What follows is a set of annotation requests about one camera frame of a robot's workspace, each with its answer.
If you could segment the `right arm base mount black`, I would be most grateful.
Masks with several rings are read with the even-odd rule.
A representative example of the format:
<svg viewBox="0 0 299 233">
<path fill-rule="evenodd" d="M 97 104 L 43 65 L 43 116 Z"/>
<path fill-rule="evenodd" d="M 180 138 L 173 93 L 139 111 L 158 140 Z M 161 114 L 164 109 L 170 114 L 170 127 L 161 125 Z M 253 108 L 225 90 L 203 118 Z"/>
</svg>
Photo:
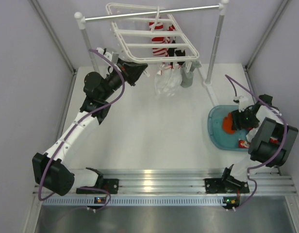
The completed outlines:
<svg viewBox="0 0 299 233">
<path fill-rule="evenodd" d="M 248 194 L 248 183 L 238 180 L 223 180 L 222 178 L 207 178 L 204 180 L 206 194 Z"/>
</svg>

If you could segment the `grey sock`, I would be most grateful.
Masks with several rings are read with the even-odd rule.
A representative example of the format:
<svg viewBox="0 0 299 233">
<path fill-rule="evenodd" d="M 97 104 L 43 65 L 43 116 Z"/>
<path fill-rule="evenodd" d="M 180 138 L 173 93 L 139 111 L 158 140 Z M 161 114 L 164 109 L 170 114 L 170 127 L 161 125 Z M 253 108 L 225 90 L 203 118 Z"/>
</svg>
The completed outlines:
<svg viewBox="0 0 299 233">
<path fill-rule="evenodd" d="M 194 71 L 198 68 L 201 68 L 201 63 L 199 61 L 188 61 L 181 65 L 181 87 L 188 88 L 192 85 Z"/>
</svg>

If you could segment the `black sock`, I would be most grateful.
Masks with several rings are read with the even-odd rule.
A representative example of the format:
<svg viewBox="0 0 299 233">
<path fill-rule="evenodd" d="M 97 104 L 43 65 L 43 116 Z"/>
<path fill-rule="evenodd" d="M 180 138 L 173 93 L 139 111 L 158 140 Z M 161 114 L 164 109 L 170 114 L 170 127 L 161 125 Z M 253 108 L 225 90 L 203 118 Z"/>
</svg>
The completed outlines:
<svg viewBox="0 0 299 233">
<path fill-rule="evenodd" d="M 186 52 L 185 50 L 176 50 L 175 54 L 177 57 L 185 57 L 186 56 Z M 177 64 L 182 66 L 185 63 L 185 61 L 178 61 Z"/>
<path fill-rule="evenodd" d="M 171 44 L 176 44 L 175 39 L 172 40 Z M 167 52 L 168 52 L 168 57 L 174 57 L 175 56 L 175 49 L 176 48 L 168 48 Z"/>
</svg>

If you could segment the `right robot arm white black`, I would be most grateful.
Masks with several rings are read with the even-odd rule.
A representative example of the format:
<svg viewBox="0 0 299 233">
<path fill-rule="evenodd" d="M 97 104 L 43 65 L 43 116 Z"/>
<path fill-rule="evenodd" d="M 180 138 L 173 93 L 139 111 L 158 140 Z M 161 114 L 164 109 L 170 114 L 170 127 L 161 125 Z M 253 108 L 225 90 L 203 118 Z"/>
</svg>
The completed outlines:
<svg viewBox="0 0 299 233">
<path fill-rule="evenodd" d="M 247 184 L 247 169 L 251 161 L 267 167 L 282 166 L 298 135 L 298 129 L 284 124 L 277 107 L 272 105 L 272 96 L 263 94 L 259 100 L 243 110 L 234 110 L 223 119 L 222 129 L 233 135 L 247 130 L 246 138 L 239 140 L 239 147 L 248 149 L 248 154 L 238 163 L 224 169 L 221 188 L 225 192 L 241 191 Z"/>
</svg>

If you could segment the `white sock red trim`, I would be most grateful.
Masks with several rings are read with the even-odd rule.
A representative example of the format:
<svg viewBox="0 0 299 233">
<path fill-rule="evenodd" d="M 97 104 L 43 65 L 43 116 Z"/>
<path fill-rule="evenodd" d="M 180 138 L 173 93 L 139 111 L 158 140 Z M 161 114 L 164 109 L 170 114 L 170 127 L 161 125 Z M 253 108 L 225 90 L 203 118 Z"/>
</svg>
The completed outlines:
<svg viewBox="0 0 299 233">
<path fill-rule="evenodd" d="M 173 96 L 182 83 L 181 66 L 176 64 L 173 66 L 171 75 L 169 77 L 166 94 L 167 96 Z"/>
<path fill-rule="evenodd" d="M 159 70 L 155 75 L 154 87 L 155 92 L 158 96 L 170 96 L 170 79 L 172 75 L 172 66 L 171 65 L 161 65 Z"/>
</svg>

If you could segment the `white plastic sock hanger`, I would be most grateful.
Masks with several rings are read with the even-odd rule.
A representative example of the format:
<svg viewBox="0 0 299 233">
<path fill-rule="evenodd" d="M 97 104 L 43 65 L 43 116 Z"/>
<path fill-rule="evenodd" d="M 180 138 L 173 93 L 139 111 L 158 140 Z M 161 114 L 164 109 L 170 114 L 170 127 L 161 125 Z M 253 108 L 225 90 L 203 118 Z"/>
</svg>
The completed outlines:
<svg viewBox="0 0 299 233">
<path fill-rule="evenodd" d="M 162 10 L 160 7 L 123 3 L 106 5 L 106 12 L 110 16 L 132 15 L 111 21 L 124 59 L 147 64 L 199 59 L 199 52 L 180 29 L 173 15 L 163 15 Z"/>
</svg>

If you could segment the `orange sock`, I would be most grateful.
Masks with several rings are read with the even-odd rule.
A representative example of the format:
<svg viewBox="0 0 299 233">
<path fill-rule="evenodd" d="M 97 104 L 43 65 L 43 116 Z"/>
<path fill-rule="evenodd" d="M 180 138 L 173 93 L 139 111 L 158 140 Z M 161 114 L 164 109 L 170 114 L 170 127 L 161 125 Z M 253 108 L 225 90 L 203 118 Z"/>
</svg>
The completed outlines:
<svg viewBox="0 0 299 233">
<path fill-rule="evenodd" d="M 223 119 L 222 123 L 222 129 L 225 133 L 233 135 L 236 132 L 236 129 L 234 128 L 234 120 L 232 113 L 228 113 L 226 117 Z"/>
<path fill-rule="evenodd" d="M 246 140 L 238 140 L 238 147 L 240 149 L 248 149 L 250 147 L 250 142 Z"/>
</svg>

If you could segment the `silver metal clothes rack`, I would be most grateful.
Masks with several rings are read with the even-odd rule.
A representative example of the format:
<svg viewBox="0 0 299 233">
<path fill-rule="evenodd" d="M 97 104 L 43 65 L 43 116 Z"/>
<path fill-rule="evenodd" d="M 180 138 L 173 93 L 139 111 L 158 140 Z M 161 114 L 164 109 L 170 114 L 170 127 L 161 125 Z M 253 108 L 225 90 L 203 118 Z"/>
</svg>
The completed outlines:
<svg viewBox="0 0 299 233">
<path fill-rule="evenodd" d="M 149 6 L 141 6 L 141 5 L 131 5 L 131 4 L 117 4 L 117 3 L 109 3 L 106 6 L 106 10 L 108 15 L 101 16 L 101 17 L 85 17 L 80 12 L 76 12 L 74 14 L 74 18 L 77 21 L 79 29 L 82 31 L 83 39 L 85 41 L 86 47 L 88 49 L 91 48 L 91 44 L 89 41 L 88 34 L 86 32 L 86 23 L 88 22 L 98 22 L 98 21 L 110 21 L 112 24 L 112 28 L 116 38 L 119 41 L 119 45 L 123 49 L 123 52 L 128 56 L 128 58 L 136 62 L 140 63 L 162 63 L 162 62 L 175 62 L 175 61 L 194 61 L 199 58 L 199 52 L 196 48 L 192 45 L 192 43 L 188 40 L 185 33 L 180 29 L 178 23 L 176 22 L 175 18 L 173 17 L 174 14 L 177 13 L 185 13 L 185 12 L 193 12 L 193 11 L 204 11 L 204 10 L 218 10 L 219 11 L 219 19 L 216 29 L 216 35 L 214 39 L 214 44 L 212 48 L 212 54 L 210 58 L 210 63 L 207 71 L 207 76 L 204 80 L 205 85 L 211 85 L 211 77 L 212 72 L 215 64 L 216 59 L 216 52 L 217 47 L 219 44 L 220 34 L 222 30 L 222 25 L 224 21 L 224 16 L 226 14 L 228 0 L 222 0 L 217 5 L 212 6 L 202 6 L 202 7 L 190 7 L 190 8 L 181 8 L 181 9 L 172 9 L 166 10 L 161 9 L 159 7 L 149 7 Z M 142 31 L 142 30 L 126 30 L 126 29 L 119 29 L 116 22 L 119 20 L 131 20 L 131 21 L 138 21 L 138 22 L 162 22 L 162 23 L 170 23 L 173 24 L 175 27 L 175 31 L 168 32 L 168 31 L 160 31 L 160 32 L 151 32 L 151 31 Z M 175 36 L 180 37 L 183 40 L 183 43 L 178 45 L 172 44 L 149 44 L 149 43 L 127 43 L 123 36 L 137 36 L 137 37 L 169 37 Z M 177 47 L 177 48 L 188 48 L 190 49 L 192 55 L 186 57 L 176 57 L 176 58 L 163 58 L 163 57 L 145 57 L 139 58 L 132 54 L 132 49 L 146 49 L 146 48 L 159 48 L 159 47 Z"/>
</svg>

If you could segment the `blue plastic basin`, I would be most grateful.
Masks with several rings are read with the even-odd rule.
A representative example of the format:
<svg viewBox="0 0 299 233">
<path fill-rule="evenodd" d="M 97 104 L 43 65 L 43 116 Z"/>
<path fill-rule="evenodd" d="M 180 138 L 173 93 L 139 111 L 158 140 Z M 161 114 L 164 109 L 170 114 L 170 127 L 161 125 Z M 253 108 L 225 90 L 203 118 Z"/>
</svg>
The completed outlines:
<svg viewBox="0 0 299 233">
<path fill-rule="evenodd" d="M 255 137 L 250 142 L 250 147 L 254 143 L 258 142 L 258 137 L 263 133 L 266 134 L 266 142 L 272 142 L 275 144 L 279 143 L 279 138 L 281 135 L 276 136 L 277 133 L 283 133 L 283 121 L 278 117 L 279 111 L 277 108 L 268 109 L 266 106 L 257 103 L 249 105 L 252 106 L 253 111 L 256 112 L 256 117 L 259 120 L 258 131 Z M 240 149 L 238 147 L 238 140 L 246 140 L 246 135 L 251 129 L 241 129 L 236 131 L 235 134 L 230 135 L 223 131 L 222 123 L 224 117 L 228 113 L 234 110 L 238 110 L 236 105 L 219 105 L 214 107 L 207 119 L 208 134 L 212 143 L 221 150 L 228 151 L 247 151 L 248 149 Z"/>
</svg>

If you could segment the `aluminium mounting rail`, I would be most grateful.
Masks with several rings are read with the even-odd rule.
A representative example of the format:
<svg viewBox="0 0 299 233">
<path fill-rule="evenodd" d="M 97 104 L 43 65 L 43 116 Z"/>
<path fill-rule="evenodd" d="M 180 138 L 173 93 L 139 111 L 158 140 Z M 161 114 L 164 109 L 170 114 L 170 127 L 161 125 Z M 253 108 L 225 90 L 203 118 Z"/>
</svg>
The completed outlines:
<svg viewBox="0 0 299 233">
<path fill-rule="evenodd" d="M 205 195 L 205 179 L 220 178 L 222 169 L 104 169 L 105 178 L 119 179 L 119 195 Z M 275 168 L 259 168 L 250 178 L 257 182 L 257 196 L 296 195 L 291 176 Z"/>
</svg>

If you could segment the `red white striped sock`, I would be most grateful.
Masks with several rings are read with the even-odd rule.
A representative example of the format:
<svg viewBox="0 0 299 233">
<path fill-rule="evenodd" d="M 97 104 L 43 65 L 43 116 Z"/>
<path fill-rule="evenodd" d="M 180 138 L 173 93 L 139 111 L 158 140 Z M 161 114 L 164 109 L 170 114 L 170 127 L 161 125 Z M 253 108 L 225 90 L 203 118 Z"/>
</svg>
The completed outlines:
<svg viewBox="0 0 299 233">
<path fill-rule="evenodd" d="M 164 31 L 164 24 L 162 22 L 149 22 L 149 29 L 151 32 Z M 151 39 L 153 44 L 166 44 L 166 38 L 163 36 L 153 37 Z M 152 48 L 152 54 L 158 57 L 167 57 L 168 52 L 166 47 Z"/>
<path fill-rule="evenodd" d="M 168 27 L 168 32 L 173 32 L 173 31 L 175 31 L 176 29 L 175 29 L 175 27 L 174 27 L 174 25 L 173 24 L 171 24 L 169 27 Z M 169 37 L 166 37 L 165 38 L 165 40 L 166 40 L 166 44 L 171 44 L 171 42 L 172 42 L 172 40 L 173 39 L 175 39 L 176 40 L 176 37 L 175 36 L 169 36 Z"/>
</svg>

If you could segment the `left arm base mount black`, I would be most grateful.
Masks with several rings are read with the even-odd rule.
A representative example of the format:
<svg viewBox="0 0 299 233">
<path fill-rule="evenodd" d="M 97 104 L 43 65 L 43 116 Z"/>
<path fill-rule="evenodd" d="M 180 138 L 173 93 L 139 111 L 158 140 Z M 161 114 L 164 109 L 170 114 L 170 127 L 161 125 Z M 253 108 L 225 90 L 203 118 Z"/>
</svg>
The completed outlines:
<svg viewBox="0 0 299 233">
<path fill-rule="evenodd" d="M 103 179 L 101 189 L 110 194 L 117 194 L 119 189 L 119 179 Z"/>
</svg>

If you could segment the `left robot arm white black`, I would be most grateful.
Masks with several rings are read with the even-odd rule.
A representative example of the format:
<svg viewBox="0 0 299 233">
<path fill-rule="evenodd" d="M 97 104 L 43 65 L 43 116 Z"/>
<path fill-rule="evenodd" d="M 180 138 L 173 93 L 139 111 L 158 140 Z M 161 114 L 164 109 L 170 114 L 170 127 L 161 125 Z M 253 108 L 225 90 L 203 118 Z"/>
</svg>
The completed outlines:
<svg viewBox="0 0 299 233">
<path fill-rule="evenodd" d="M 101 76 L 92 71 L 84 77 L 85 99 L 74 121 L 63 135 L 44 153 L 36 153 L 32 159 L 34 179 L 40 188 L 64 196 L 71 189 L 86 187 L 94 193 L 104 187 L 102 174 L 93 168 L 71 171 L 68 164 L 85 139 L 104 121 L 112 105 L 107 100 L 125 84 L 134 86 L 147 69 L 146 63 L 119 59 L 112 64 L 112 72 Z"/>
</svg>

